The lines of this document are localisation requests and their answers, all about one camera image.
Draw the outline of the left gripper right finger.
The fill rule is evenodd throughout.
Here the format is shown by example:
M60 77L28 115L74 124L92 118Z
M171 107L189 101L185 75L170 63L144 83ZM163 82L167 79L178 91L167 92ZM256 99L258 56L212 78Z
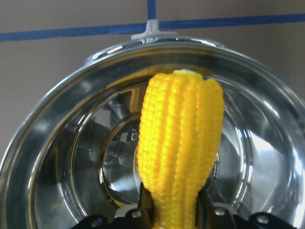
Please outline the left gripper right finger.
M205 188L197 197L197 228L214 229L214 207Z

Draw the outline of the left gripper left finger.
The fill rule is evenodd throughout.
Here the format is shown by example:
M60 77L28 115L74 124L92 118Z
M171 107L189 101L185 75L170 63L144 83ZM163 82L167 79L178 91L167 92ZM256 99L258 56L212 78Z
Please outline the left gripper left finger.
M151 193L141 183L138 202L141 229L151 229L153 226L153 203Z

